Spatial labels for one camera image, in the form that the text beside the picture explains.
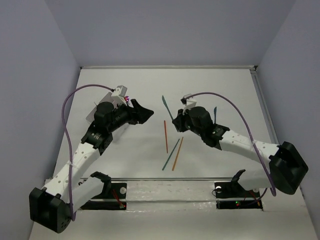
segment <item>table surface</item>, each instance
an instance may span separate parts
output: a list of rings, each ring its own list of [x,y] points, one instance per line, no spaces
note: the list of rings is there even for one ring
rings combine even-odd
[[[152,86],[155,84],[152,82],[159,81],[159,79],[163,79],[163,86],[166,87],[158,84],[156,85],[158,92],[153,91]],[[85,84],[104,84],[111,87],[123,84],[128,87],[128,93],[130,91],[130,94],[136,96],[142,106],[158,112],[155,113],[149,125],[144,124],[140,128],[130,126],[127,129],[129,131],[121,136],[119,143],[110,147],[110,150],[108,148],[107,158],[99,159],[87,171],[87,174],[100,171],[117,178],[230,177],[238,169],[259,167],[252,161],[242,158],[234,161],[235,155],[232,153],[226,156],[225,152],[221,154],[220,151],[208,149],[200,139],[196,139],[196,135],[185,134],[184,141],[186,142],[183,143],[186,143],[183,145],[185,155],[179,158],[177,171],[171,171],[170,167],[168,171],[158,170],[163,166],[164,162],[161,158],[166,156],[166,153],[160,152],[164,151],[164,136],[163,128],[160,130],[160,122],[157,122],[157,118],[161,118],[162,124],[164,119],[170,120],[162,102],[158,103],[158,99],[161,101],[161,95],[165,95],[169,107],[175,113],[178,108],[181,108],[179,99],[184,94],[196,93],[204,89],[211,91],[213,87],[211,81],[216,85],[213,89],[215,92],[226,95],[240,107],[254,137],[270,142],[267,130],[268,121],[265,121],[263,117],[248,69],[81,70],[78,87]],[[176,87],[180,85],[184,86],[183,90],[177,90]],[[144,87],[138,90],[135,86]],[[68,120],[74,147],[88,127],[85,117],[93,107],[91,102],[99,102],[105,94],[106,92],[102,89],[91,89],[79,92],[74,97]],[[148,101],[152,96],[157,100]],[[199,106],[207,109],[213,109],[213,105],[218,107],[218,123],[229,126],[240,134],[246,134],[243,123],[234,113],[234,109],[224,105],[223,101],[212,100],[211,97],[197,98],[197,100]],[[174,129],[170,130],[170,134],[172,134],[170,136],[170,145],[172,145],[179,136]],[[143,138],[147,138],[144,146],[135,151],[129,147],[129,143],[141,144]],[[130,153],[131,159],[112,158],[115,154],[119,155],[123,146]],[[55,173],[66,163],[67,156],[68,149],[64,138]],[[213,185],[213,181],[128,181],[127,211],[79,210],[76,221],[72,222],[61,234],[56,234],[34,223],[30,240],[44,238],[48,240],[317,239],[300,190],[297,190],[295,195],[286,195],[278,191],[276,198],[268,192],[262,199],[263,211],[259,209],[217,210],[216,200],[211,195]]]

